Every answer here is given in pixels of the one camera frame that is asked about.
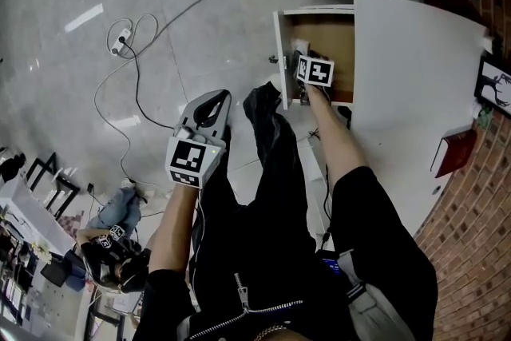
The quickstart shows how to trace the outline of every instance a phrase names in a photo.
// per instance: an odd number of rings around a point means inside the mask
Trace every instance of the zipper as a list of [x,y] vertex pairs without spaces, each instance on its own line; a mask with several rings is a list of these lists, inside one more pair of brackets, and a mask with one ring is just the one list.
[[290,303],[279,304],[274,307],[263,308],[261,310],[252,310],[248,305],[248,288],[243,286],[243,284],[241,283],[240,275],[238,273],[234,274],[234,278],[236,279],[236,285],[238,286],[238,295],[240,296],[240,302],[241,307],[243,308],[243,313],[233,319],[229,319],[227,321],[224,321],[223,323],[215,325],[214,327],[210,327],[207,328],[206,330],[198,332],[197,334],[192,335],[189,339],[197,339],[202,335],[210,334],[216,330],[226,327],[227,325],[230,325],[232,323],[235,323],[236,321],[241,320],[244,316],[248,314],[263,314],[267,312],[280,311],[286,308],[303,304],[303,300],[300,299],[297,301],[291,301]]

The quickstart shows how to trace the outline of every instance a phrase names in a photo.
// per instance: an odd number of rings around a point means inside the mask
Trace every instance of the wall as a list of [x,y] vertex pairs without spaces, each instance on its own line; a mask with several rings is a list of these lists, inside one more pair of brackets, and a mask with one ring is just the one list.
[[[511,0],[470,0],[511,57]],[[416,236],[438,277],[436,340],[499,340],[511,329],[511,120],[476,127],[477,147]]]

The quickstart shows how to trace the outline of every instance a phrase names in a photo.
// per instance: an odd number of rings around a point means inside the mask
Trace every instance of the brick wall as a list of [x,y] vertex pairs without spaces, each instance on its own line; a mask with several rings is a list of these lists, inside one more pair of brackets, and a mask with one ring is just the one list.
[[[511,0],[470,0],[511,57]],[[511,120],[474,125],[477,145],[416,235],[437,270],[434,339],[508,339],[511,330]]]

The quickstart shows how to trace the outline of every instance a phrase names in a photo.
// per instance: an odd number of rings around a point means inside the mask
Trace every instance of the power strip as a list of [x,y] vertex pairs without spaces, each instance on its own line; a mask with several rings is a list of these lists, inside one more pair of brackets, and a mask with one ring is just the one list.
[[125,45],[121,43],[119,38],[125,38],[125,42],[131,37],[132,32],[128,27],[125,27],[121,33],[117,36],[117,40],[113,43],[112,48],[110,49],[110,54],[113,56],[117,56],[121,54],[122,50],[125,48]]

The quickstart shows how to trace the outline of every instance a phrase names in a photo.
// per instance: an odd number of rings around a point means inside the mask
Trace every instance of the necklace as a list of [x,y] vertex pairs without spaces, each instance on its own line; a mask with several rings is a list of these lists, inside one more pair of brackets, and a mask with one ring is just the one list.
[[286,328],[286,327],[282,326],[282,325],[279,325],[279,324],[272,325],[271,327],[268,327],[266,330],[262,330],[259,333],[259,335],[257,335],[257,337],[255,338],[255,341],[261,341],[261,339],[266,337],[271,332],[280,331],[280,330],[283,330],[284,328]]

